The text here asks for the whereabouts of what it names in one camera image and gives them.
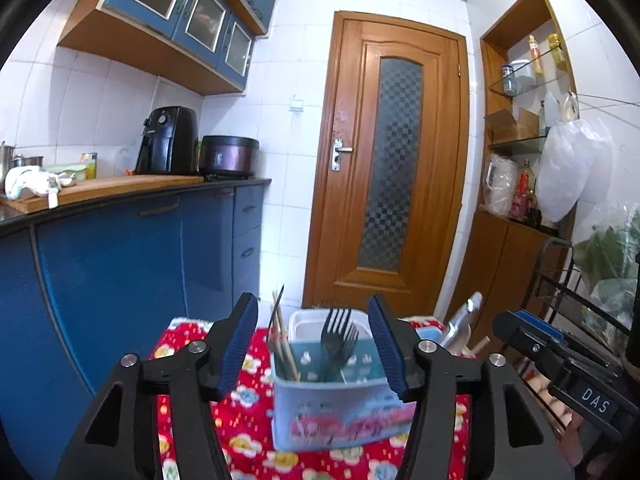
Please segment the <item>person's right hand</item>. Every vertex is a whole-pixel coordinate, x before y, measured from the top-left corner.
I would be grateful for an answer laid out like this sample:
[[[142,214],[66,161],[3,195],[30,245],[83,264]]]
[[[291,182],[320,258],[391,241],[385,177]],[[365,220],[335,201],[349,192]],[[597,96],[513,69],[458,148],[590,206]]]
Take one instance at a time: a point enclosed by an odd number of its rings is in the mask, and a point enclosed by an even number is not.
[[[572,415],[572,419],[566,427],[564,436],[560,441],[560,449],[567,463],[572,467],[577,467],[586,456],[586,451],[579,437],[579,428],[582,426],[584,419],[575,412],[571,412],[570,414]],[[587,478],[600,479],[613,460],[613,453],[603,453],[590,460],[586,466]]]

